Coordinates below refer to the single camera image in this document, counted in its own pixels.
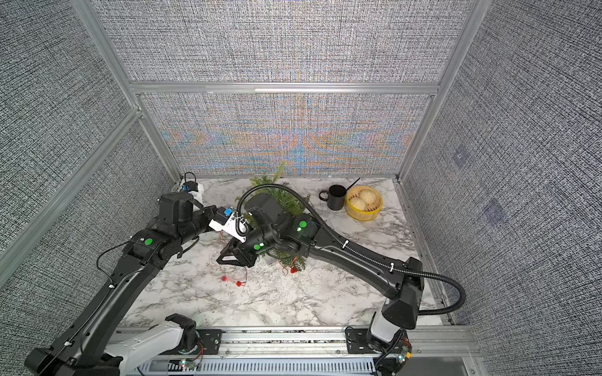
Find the red string lights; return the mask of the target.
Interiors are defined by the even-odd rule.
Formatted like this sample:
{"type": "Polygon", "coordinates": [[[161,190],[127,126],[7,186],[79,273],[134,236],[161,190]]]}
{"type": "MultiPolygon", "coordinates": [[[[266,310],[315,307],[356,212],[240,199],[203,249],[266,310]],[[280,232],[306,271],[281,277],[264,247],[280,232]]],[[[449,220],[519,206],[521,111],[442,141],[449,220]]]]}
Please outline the red string lights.
{"type": "MultiPolygon", "coordinates": [[[[274,247],[266,248],[259,245],[257,250],[258,258],[256,266],[259,262],[265,263],[271,269],[279,269],[286,277],[300,274],[306,269],[307,258],[299,255],[289,255],[283,251],[277,250],[274,247]]],[[[220,273],[220,280],[226,284],[234,284],[242,288],[249,281],[250,267],[234,266],[231,263],[218,264],[217,268],[220,273]]]]}

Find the small green christmas tree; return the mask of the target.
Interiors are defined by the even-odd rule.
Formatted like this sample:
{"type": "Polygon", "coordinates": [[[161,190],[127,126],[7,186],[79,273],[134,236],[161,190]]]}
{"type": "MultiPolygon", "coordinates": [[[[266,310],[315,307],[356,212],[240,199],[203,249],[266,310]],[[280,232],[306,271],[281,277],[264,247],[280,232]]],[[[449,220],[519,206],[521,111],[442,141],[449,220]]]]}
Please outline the small green christmas tree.
{"type": "MultiPolygon", "coordinates": [[[[273,174],[252,177],[250,179],[251,188],[266,184],[279,184],[289,187],[289,182],[282,181],[284,170],[285,162],[282,162],[273,174]]],[[[306,206],[302,204],[293,194],[290,194],[288,191],[284,191],[279,188],[267,187],[258,191],[254,191],[253,193],[249,194],[249,199],[261,193],[265,193],[273,197],[282,207],[282,209],[291,217],[304,214],[307,209],[306,206]]],[[[290,255],[284,251],[277,250],[276,247],[271,247],[266,251],[259,251],[259,255],[267,256],[269,261],[278,261],[282,269],[287,269],[290,274],[300,273],[306,269],[306,256],[290,255]]]]}

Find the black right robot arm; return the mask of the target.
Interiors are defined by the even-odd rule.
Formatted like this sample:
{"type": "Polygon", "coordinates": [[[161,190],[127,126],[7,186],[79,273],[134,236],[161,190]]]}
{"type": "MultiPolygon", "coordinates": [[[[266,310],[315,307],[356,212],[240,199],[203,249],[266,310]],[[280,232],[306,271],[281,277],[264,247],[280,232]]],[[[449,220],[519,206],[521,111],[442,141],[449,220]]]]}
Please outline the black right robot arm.
{"type": "Polygon", "coordinates": [[[218,262],[252,267],[259,254],[281,251],[295,258],[314,258],[353,274],[377,289],[386,301],[371,324],[370,335],[389,343],[401,329],[416,327],[424,290],[423,264],[377,254],[349,241],[308,214],[290,216],[277,201],[259,194],[246,203],[252,223],[233,208],[219,208],[210,227],[232,236],[218,262]]]}

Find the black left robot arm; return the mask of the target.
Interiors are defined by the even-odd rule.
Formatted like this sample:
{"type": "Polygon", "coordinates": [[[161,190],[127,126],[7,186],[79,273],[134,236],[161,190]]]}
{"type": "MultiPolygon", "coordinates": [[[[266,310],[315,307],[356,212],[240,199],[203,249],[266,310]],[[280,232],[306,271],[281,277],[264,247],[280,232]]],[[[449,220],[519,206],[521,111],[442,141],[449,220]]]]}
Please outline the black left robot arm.
{"type": "Polygon", "coordinates": [[[108,282],[51,346],[29,353],[25,367],[36,375],[125,375],[163,352],[196,351],[196,322],[177,313],[124,345],[109,341],[144,288],[172,257],[187,252],[185,243],[211,230],[217,213],[186,192],[162,195],[158,215],[122,244],[108,282]]]}

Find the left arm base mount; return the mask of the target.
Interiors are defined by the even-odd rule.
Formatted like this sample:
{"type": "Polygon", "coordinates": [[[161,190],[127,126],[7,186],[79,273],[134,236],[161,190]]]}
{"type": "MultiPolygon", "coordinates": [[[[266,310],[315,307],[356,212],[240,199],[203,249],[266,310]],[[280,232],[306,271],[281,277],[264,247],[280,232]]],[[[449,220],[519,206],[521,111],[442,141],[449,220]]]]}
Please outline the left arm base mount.
{"type": "Polygon", "coordinates": [[[174,313],[166,321],[183,330],[177,347],[166,351],[166,355],[217,355],[224,331],[221,329],[197,329],[196,322],[184,315],[174,313]]]}

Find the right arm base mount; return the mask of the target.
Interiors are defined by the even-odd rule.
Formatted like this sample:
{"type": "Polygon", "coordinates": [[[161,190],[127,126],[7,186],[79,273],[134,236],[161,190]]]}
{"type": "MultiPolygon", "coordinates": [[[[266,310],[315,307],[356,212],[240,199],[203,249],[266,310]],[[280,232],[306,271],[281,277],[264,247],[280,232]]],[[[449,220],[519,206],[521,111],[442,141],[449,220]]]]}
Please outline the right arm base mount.
{"type": "Polygon", "coordinates": [[[398,375],[412,357],[412,344],[405,329],[398,330],[390,342],[372,336],[367,328],[344,329],[349,354],[373,356],[372,375],[398,375]]]}

